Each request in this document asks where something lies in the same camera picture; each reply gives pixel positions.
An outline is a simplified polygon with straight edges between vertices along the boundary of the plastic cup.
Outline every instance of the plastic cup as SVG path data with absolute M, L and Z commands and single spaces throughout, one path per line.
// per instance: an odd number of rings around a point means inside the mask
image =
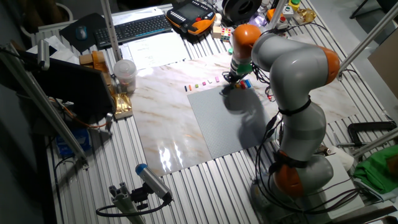
M 130 60 L 120 60 L 113 67 L 114 75 L 121 84 L 122 91 L 133 93 L 136 90 L 137 67 Z

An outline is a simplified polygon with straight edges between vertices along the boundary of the paper sheet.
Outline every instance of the paper sheet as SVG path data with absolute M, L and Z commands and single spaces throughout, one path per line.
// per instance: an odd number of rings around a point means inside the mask
M 58 39 L 57 36 L 52 36 L 44 40 L 47 41 L 51 47 L 57 50 L 54 54 L 50 56 L 50 58 L 79 65 L 79 59 L 75 56 L 75 54 L 71 50 L 67 49 L 62 44 L 62 42 Z M 37 46 L 32 47 L 31 49 L 27 50 L 27 52 L 32 54 L 37 54 Z
M 181 37 L 174 32 L 135 40 L 127 45 L 138 70 L 180 62 L 188 56 Z M 128 55 L 123 54 L 123 57 L 128 59 Z
M 158 9 L 157 7 L 150 7 L 135 13 L 127 13 L 120 16 L 113 16 L 113 25 L 119 25 L 131 21 L 136 21 L 138 19 L 148 18 L 151 16 L 159 16 L 162 15 L 162 10 Z

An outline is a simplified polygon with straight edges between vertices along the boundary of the metal rod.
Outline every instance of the metal rod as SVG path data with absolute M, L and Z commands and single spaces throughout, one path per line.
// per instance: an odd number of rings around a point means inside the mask
M 339 70 L 344 71 L 348 65 L 374 40 L 380 32 L 388 25 L 388 23 L 395 18 L 398 14 L 398 2 L 390 9 L 390 11 L 381 19 L 381 21 L 372 29 L 368 36 L 360 43 L 355 49 L 346 57 L 346 59 L 341 63 Z
M 14 54 L 18 54 L 15 48 L 11 45 L 7 46 L 7 50 Z M 59 135 L 61 135 L 61 137 L 65 140 L 77 158 L 85 160 L 85 152 L 81 148 L 72 132 L 70 132 L 68 126 L 65 124 L 65 122 L 63 122 L 61 116 L 50 104 L 49 99 L 33 75 L 30 72 L 25 71 L 23 64 L 15 56 L 9 55 L 7 53 L 0 53 L 0 59 L 15 76 L 17 81 L 22 85 L 27 94 L 32 98 L 36 106 L 43 112 L 44 116 L 49 120 Z
M 113 26 L 112 13 L 111 13 L 111 8 L 109 6 L 109 1 L 101 0 L 101 5 L 102 5 L 102 11 L 104 11 L 106 28 L 108 28 L 109 39 L 111 41 L 114 58 L 115 58 L 116 62 L 118 62 L 118 61 L 122 60 L 122 56 L 121 56 L 120 50 L 119 50 L 118 39 L 116 38 L 116 31 Z
M 274 16 L 272 16 L 271 21 L 266 25 L 266 30 L 271 30 L 275 28 L 276 23 L 280 19 L 280 15 L 282 14 L 282 11 L 284 10 L 285 5 L 287 4 L 288 0 L 280 0 L 278 2 L 278 5 L 276 5 Z
M 358 149 L 357 151 L 355 151 L 353 153 L 353 156 L 355 158 L 358 158 L 358 157 L 362 156 L 363 154 L 369 152 L 370 150 L 374 149 L 375 147 L 378 147 L 378 146 L 384 144 L 385 142 L 393 140 L 396 137 L 398 137 L 398 128 L 395 128 L 395 129 L 389 131 L 387 134 L 377 138 L 370 144 L 367 144 L 364 147 Z

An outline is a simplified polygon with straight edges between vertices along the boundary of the yellow box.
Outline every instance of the yellow box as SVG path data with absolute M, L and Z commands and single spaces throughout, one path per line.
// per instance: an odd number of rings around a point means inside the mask
M 289 5 L 292 6 L 292 9 L 297 11 L 300 7 L 300 2 L 298 2 L 298 4 L 293 4 L 292 0 L 289 0 Z

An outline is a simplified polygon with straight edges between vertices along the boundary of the black keyboard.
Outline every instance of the black keyboard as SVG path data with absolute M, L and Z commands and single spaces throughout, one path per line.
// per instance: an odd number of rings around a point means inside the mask
M 120 24 L 115 26 L 114 29 L 118 42 L 123 43 L 164 32 L 171 32 L 172 26 L 166 19 L 166 16 L 161 15 Z M 107 28 L 96 30 L 94 36 L 97 41 L 97 47 L 104 48 L 111 46 Z

